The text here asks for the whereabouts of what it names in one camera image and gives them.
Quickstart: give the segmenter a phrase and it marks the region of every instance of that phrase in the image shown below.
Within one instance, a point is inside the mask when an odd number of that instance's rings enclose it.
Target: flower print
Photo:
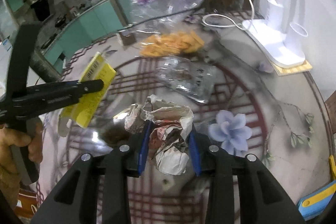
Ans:
[[[248,150],[247,141],[252,136],[252,130],[246,126],[246,115],[221,110],[216,115],[216,122],[209,126],[209,136],[221,142],[221,148],[231,155],[241,155]]]

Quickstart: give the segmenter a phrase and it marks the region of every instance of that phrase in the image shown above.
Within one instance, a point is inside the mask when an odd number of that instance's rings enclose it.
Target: crumpled paper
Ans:
[[[156,125],[148,144],[148,156],[156,168],[170,175],[184,173],[189,160],[186,139],[193,126],[192,110],[188,106],[166,102],[151,95],[142,108],[138,105],[131,110],[125,120],[125,129],[137,131],[144,117]]]

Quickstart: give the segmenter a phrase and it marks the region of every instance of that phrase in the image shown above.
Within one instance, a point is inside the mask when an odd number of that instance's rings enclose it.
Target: blue gripper pad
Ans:
[[[200,176],[201,175],[201,159],[200,159],[200,154],[199,154],[199,150],[197,147],[197,142],[195,139],[195,133],[196,133],[196,130],[193,125],[193,129],[189,134],[189,156],[191,158],[194,172],[196,173],[197,176]]]
[[[146,122],[144,127],[144,137],[142,140],[142,145],[139,153],[139,160],[138,160],[138,173],[139,176],[142,174],[142,172],[145,170],[146,162],[147,162],[147,156],[148,156],[148,143],[149,143],[149,136],[151,135],[153,131],[154,123],[153,122]]]

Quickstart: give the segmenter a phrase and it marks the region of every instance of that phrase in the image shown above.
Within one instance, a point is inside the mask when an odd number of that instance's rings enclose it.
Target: human hand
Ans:
[[[17,168],[11,154],[11,145],[24,147],[28,145],[29,159],[36,163],[42,162],[42,131],[41,120],[36,123],[36,135],[33,139],[20,131],[0,126],[0,165],[9,173],[16,174]]]

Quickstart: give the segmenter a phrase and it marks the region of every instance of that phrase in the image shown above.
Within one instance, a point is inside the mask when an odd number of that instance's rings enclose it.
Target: white cable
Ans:
[[[21,194],[21,193],[19,193],[19,195],[24,196],[26,198],[36,198],[36,196],[34,196],[34,195],[25,195],[25,194]]]
[[[31,210],[33,211],[33,214],[36,214],[36,212],[37,212],[37,208],[36,208],[36,206],[33,205],[33,204],[31,204],[31,205],[30,205],[30,208],[31,208]]]
[[[250,26],[246,29],[246,28],[242,28],[240,27],[238,24],[236,24],[236,22],[233,21],[233,19],[231,19],[230,17],[228,16],[225,16],[225,15],[220,15],[220,14],[209,14],[209,15],[205,15],[202,19],[202,22],[207,25],[207,26],[210,26],[210,27],[216,27],[216,28],[231,28],[231,27],[237,27],[239,28],[240,30],[248,30],[251,28],[252,24],[253,24],[253,19],[254,19],[254,16],[255,16],[255,10],[254,10],[254,5],[253,5],[253,2],[252,0],[248,0],[250,2],[250,5],[251,5],[251,22],[250,22]],[[208,18],[208,17],[212,17],[212,16],[220,16],[220,17],[225,17],[227,18],[228,20],[232,21],[233,22],[233,25],[212,25],[212,24],[208,24],[205,22],[205,20]]]

